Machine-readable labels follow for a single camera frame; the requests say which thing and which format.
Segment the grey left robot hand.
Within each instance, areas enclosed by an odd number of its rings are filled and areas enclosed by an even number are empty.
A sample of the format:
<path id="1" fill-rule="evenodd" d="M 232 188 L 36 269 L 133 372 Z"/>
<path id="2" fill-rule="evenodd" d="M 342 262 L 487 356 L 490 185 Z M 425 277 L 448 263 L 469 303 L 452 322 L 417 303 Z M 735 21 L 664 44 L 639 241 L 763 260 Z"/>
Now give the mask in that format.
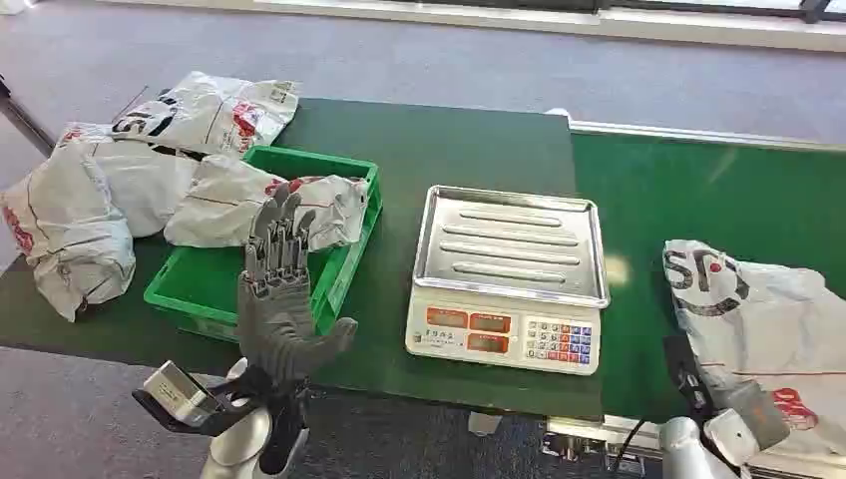
<path id="1" fill-rule="evenodd" d="M 308 269 L 308 234 L 315 213 L 298 219 L 300 205 L 300 194 L 286 184 L 262 205 L 238 277 L 239 350 L 276 385 L 303 380 L 348 350 L 358 327 L 355 319 L 341 317 L 328 333 L 316 333 Z"/>

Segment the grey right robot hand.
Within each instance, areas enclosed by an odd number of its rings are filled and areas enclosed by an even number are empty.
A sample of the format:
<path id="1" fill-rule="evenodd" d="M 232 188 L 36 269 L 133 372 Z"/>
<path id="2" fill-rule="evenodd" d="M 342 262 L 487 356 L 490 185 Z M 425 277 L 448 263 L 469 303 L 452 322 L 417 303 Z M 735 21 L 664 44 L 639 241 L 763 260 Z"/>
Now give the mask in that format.
<path id="1" fill-rule="evenodd" d="M 790 428 L 770 391 L 755 380 L 743 380 L 718 389 L 716 399 L 723 409 L 733 409 L 751 432 L 760 451 L 786 439 Z"/>

